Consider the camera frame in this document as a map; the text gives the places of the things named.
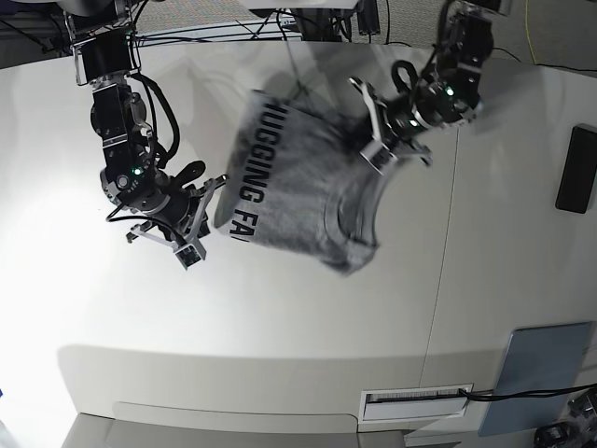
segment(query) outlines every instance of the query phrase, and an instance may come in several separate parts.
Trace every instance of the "folded gray t-shirt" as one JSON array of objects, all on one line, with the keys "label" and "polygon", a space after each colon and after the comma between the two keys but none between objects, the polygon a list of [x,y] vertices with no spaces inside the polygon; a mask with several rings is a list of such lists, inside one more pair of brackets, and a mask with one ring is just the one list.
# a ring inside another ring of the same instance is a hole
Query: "folded gray t-shirt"
[{"label": "folded gray t-shirt", "polygon": [[365,266],[377,248],[375,214],[387,178],[360,156],[348,124],[253,92],[215,227],[241,241],[317,257],[342,273]]}]

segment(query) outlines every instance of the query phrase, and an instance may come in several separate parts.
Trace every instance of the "floor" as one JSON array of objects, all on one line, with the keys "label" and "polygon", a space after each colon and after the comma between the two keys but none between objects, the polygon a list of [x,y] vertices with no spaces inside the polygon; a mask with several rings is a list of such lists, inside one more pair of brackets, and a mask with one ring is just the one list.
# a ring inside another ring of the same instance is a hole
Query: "floor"
[{"label": "floor", "polygon": [[[389,0],[390,40],[429,47],[442,3],[443,0]],[[383,43],[388,22],[385,0],[378,0],[378,9],[382,34],[374,36],[373,42]],[[254,18],[236,0],[165,0],[149,2],[139,27],[142,31],[155,31]],[[597,41],[596,21],[597,4],[588,0],[529,0],[529,31],[537,62],[597,68],[597,49],[582,46],[583,42]],[[531,63],[524,23],[525,0],[513,0],[510,16],[495,18],[495,45]],[[366,42],[367,38],[357,37],[354,41]],[[502,52],[495,56],[508,58]]]}]

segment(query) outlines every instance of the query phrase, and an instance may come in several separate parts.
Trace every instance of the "white surface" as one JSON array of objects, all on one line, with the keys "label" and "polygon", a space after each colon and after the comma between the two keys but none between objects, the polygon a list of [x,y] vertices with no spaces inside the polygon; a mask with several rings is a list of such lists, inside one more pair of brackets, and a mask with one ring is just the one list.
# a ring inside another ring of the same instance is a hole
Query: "white surface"
[{"label": "white surface", "polygon": [[[290,48],[312,101],[344,111],[359,105],[346,77],[389,93],[391,61],[425,59],[399,48]],[[172,172],[197,155],[209,175],[223,172],[248,91],[296,90],[288,54],[282,43],[143,52],[144,71],[181,125]],[[204,240],[208,260],[185,273],[167,249],[127,245],[127,225],[104,222],[110,204],[99,187],[104,161],[89,124],[90,91],[76,87],[70,62],[2,71],[0,81],[0,387],[7,394],[0,420],[21,446],[58,446],[74,419],[56,368],[60,346],[97,346],[61,352],[80,411],[111,416],[115,402],[128,401],[357,414],[362,390],[491,386],[514,328],[595,318],[594,212],[576,217],[553,208],[566,133],[590,121],[594,79],[488,65],[487,118],[461,130],[439,295],[455,132],[427,135],[434,167],[412,164],[393,181],[378,215],[382,247],[362,272],[340,278],[312,259],[214,233]],[[167,145],[166,119],[159,120]],[[590,369],[583,378],[595,379]],[[62,426],[25,444],[31,429],[17,422],[17,401],[43,403]]]},{"label": "white surface", "polygon": [[[459,133],[422,385],[466,378],[492,388],[513,329],[597,320],[594,198],[586,215],[554,206],[572,128],[597,125],[594,79],[491,62],[481,92],[488,108]],[[594,355],[577,385],[597,381]]]},{"label": "white surface", "polygon": [[80,413],[68,432],[62,448],[106,448],[105,440],[113,424],[114,420],[110,418]]},{"label": "white surface", "polygon": [[[110,448],[358,448],[359,438],[357,434],[255,434],[115,421],[106,445]],[[371,446],[393,448],[385,443]]]},{"label": "white surface", "polygon": [[117,420],[211,431],[262,432],[266,434],[346,434],[355,433],[357,426],[356,418],[348,414],[211,413],[120,402],[114,404],[113,410]]},{"label": "white surface", "polygon": [[[183,135],[171,172],[199,155],[209,175],[221,174],[250,89],[297,90],[288,47],[253,44],[143,51],[144,71],[168,96]],[[314,91],[311,101],[343,111],[364,110],[348,76],[392,93],[391,61],[399,53],[414,55],[418,65],[426,58],[398,48],[290,48]],[[356,413],[363,389],[418,385],[448,223],[455,133],[427,136],[436,166],[412,164],[393,182],[378,216],[382,247],[361,273],[345,279],[313,259],[216,232],[204,240],[208,261],[185,273],[167,249],[127,245],[128,226],[104,222],[111,207],[99,184],[104,161],[89,123],[90,90],[73,76],[68,60],[0,72],[0,372],[7,394],[0,419],[8,430],[15,431],[8,397],[43,401],[66,426],[73,421],[55,360],[58,347],[73,343],[143,351],[140,360],[104,364],[113,376],[92,372],[114,382],[83,392],[79,386],[93,377],[77,369],[99,358],[70,364],[78,409],[108,416],[119,400],[205,411]],[[159,120],[168,145],[161,113]],[[174,363],[164,387],[160,374],[168,372],[152,368],[163,358],[147,351],[188,355],[181,362],[197,375],[180,378]],[[297,363],[303,358],[312,363]],[[121,371],[127,362],[136,368]],[[289,388],[302,373],[328,380]],[[263,393],[276,387],[285,396]],[[65,433],[44,442],[56,446]]]}]

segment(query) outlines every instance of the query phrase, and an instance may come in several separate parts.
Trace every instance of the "vent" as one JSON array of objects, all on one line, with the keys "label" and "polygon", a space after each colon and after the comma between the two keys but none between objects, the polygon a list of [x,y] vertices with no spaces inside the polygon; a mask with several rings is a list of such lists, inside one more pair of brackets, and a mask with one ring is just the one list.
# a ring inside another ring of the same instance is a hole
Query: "vent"
[{"label": "vent", "polygon": [[473,385],[366,390],[361,395],[358,423],[404,423],[462,417],[466,411],[466,398],[458,396],[458,389],[470,392]]}]

